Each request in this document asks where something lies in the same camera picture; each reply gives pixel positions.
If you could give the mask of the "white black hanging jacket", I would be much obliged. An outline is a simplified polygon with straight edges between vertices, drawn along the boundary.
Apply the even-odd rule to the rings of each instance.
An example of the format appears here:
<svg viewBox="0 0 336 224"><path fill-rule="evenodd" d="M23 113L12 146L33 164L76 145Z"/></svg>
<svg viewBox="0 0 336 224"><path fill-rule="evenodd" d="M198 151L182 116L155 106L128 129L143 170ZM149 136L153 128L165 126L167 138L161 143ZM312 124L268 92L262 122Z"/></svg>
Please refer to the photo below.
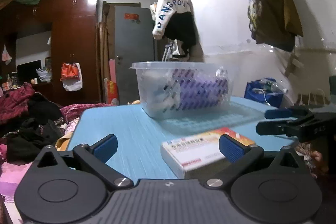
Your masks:
<svg viewBox="0 0 336 224"><path fill-rule="evenodd" d="M167 38L175 49L171 56L186 59L197 44L197 29L190 0L157 0L150 5L155 40Z"/></svg>

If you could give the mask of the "blue shopping bag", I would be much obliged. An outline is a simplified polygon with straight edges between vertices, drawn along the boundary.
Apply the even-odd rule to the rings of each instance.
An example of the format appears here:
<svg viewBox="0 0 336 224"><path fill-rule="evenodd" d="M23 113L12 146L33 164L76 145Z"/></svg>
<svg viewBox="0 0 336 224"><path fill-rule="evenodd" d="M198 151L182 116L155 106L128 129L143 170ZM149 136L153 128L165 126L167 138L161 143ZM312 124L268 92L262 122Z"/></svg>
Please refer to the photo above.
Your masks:
<svg viewBox="0 0 336 224"><path fill-rule="evenodd" d="M263 78L247 83L244 98L268 106L280 107L287 91L288 89L275 79Z"/></svg>

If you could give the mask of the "translucent plastic laundry basket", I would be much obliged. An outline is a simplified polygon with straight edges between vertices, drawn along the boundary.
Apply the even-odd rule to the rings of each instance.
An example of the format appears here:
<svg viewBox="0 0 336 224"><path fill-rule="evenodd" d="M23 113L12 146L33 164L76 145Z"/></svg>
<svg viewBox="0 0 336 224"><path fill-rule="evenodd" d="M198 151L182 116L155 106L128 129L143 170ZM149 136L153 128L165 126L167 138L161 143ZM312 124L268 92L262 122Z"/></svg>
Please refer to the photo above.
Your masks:
<svg viewBox="0 0 336 224"><path fill-rule="evenodd" d="M133 63L142 109L154 119L218 113L229 105L239 66L200 62Z"/></svg>

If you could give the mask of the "orange white hanging bag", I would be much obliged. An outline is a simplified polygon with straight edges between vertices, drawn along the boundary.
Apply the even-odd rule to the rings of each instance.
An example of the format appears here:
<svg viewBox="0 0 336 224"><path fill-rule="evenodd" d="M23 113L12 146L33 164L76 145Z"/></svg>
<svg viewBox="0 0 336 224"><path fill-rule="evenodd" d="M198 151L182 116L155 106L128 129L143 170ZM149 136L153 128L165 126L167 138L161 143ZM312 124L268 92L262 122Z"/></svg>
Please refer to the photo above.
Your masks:
<svg viewBox="0 0 336 224"><path fill-rule="evenodd" d="M83 78L79 63L62 63L60 80L67 92L76 92L83 88Z"/></svg>

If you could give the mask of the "dark red wooden wardrobe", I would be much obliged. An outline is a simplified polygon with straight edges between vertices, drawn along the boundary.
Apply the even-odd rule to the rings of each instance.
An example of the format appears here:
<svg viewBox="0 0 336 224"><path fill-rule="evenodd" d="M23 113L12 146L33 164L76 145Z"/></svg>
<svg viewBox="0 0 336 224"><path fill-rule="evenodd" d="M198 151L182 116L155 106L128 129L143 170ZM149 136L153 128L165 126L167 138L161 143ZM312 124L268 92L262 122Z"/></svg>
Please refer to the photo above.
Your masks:
<svg viewBox="0 0 336 224"><path fill-rule="evenodd" d="M99 103L101 87L97 54L98 0L40 0L36 5L11 2L1 9L1 43L51 31L52 84L47 96L67 106ZM68 92L60 80L64 63L79 63L83 86Z"/></svg>

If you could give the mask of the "white red medicine box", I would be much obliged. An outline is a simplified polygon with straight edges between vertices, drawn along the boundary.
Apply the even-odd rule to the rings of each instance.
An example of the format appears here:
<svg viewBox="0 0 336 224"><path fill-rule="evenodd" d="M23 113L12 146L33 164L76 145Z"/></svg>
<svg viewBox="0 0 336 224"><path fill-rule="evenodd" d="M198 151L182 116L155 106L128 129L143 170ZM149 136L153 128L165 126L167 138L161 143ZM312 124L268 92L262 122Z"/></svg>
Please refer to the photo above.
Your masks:
<svg viewBox="0 0 336 224"><path fill-rule="evenodd" d="M219 150L219 138L223 134L245 146L255 144L250 138L223 127L165 141L161 144L161 157L177 178L204 180L230 165Z"/></svg>

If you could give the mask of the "grey metal door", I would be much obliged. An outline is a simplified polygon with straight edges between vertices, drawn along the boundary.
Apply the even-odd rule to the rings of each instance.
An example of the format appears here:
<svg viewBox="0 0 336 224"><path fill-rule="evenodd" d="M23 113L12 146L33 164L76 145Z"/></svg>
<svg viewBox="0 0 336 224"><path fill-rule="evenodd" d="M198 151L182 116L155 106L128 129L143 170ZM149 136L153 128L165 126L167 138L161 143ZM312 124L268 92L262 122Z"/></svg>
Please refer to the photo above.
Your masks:
<svg viewBox="0 0 336 224"><path fill-rule="evenodd" d="M133 63L154 60L153 21L149 9L115 7L114 51L116 82L121 105L139 99Z"/></svg>

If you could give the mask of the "dark red plaid blanket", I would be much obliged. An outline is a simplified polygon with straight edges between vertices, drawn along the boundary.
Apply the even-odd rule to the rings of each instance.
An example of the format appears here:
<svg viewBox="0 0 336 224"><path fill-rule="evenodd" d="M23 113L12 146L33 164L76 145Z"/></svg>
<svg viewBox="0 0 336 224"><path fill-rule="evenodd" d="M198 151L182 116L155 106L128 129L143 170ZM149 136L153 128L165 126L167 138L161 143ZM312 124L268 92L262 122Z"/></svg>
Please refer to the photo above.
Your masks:
<svg viewBox="0 0 336 224"><path fill-rule="evenodd" d="M20 88L6 92L1 97L1 124L27 112L28 101L34 94L35 91L29 83L24 83Z"/></svg>

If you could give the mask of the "brown hanging tote bag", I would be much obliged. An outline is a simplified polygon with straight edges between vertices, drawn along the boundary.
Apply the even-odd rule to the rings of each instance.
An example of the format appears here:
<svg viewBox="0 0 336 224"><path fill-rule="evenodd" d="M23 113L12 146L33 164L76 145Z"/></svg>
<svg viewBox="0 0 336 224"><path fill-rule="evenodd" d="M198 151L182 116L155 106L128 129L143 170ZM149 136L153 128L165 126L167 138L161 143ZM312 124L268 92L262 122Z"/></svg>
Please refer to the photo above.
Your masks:
<svg viewBox="0 0 336 224"><path fill-rule="evenodd" d="M251 36L257 44L291 52L295 37L303 36L293 0L253 0L249 19Z"/></svg>

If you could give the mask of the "purple package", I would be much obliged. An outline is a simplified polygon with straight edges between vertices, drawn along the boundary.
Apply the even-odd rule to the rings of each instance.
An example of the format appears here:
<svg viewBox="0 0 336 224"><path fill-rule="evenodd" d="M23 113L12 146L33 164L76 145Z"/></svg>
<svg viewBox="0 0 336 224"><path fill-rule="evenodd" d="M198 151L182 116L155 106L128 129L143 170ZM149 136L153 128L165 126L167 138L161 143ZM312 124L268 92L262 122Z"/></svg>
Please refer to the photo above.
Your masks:
<svg viewBox="0 0 336 224"><path fill-rule="evenodd" d="M227 71L217 69L206 72L200 69L175 69L173 83L178 84L176 111L201 110L219 107L227 101L229 80Z"/></svg>

